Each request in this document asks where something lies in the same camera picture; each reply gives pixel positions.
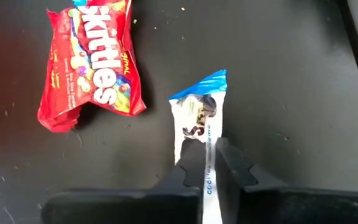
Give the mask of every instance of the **skittles bag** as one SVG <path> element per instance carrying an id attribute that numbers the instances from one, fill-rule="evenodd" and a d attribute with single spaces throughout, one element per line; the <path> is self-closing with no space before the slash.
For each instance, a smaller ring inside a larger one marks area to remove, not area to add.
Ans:
<path id="1" fill-rule="evenodd" d="M 53 28 L 38 120 L 69 131 L 81 105 L 91 102 L 121 115 L 145 110 L 130 36 L 132 0 L 89 0 L 48 11 Z"/>

